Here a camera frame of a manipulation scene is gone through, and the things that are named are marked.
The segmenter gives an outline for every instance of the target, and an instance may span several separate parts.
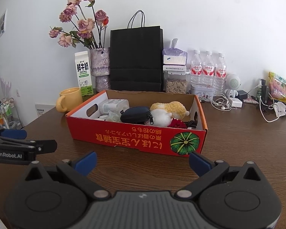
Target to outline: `white charger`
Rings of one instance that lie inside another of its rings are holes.
[[[241,108],[243,105],[243,102],[240,99],[237,98],[232,98],[232,97],[228,97],[229,103],[232,107],[239,107]]]

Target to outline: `bag handle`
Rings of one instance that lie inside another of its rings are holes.
[[[132,20],[132,23],[131,23],[131,27],[130,27],[130,28],[132,28],[132,24],[133,24],[134,18],[135,18],[136,15],[137,15],[138,13],[140,13],[140,12],[141,12],[141,14],[142,14],[141,27],[145,27],[145,14],[144,14],[144,12],[143,12],[142,10],[138,10],[138,11],[133,15],[133,17],[130,19],[130,21],[128,22],[127,29],[129,28],[129,24],[130,24],[131,20]]]

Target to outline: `white plush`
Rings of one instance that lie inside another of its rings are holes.
[[[172,113],[168,113],[164,109],[154,109],[150,113],[153,116],[153,126],[167,127],[172,122]]]

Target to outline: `yellow mug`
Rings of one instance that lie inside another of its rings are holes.
[[[60,92],[56,101],[56,110],[60,113],[69,112],[83,103],[80,88],[69,88]]]

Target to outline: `plush toy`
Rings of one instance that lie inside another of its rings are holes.
[[[152,112],[155,109],[164,109],[168,113],[172,113],[171,118],[175,118],[178,120],[182,120],[185,116],[190,114],[189,111],[186,111],[185,106],[182,103],[174,101],[170,103],[154,103],[150,107],[150,111]]]
[[[172,122],[172,113],[168,113],[164,109],[154,109],[150,113],[153,116],[153,126],[167,127]]]

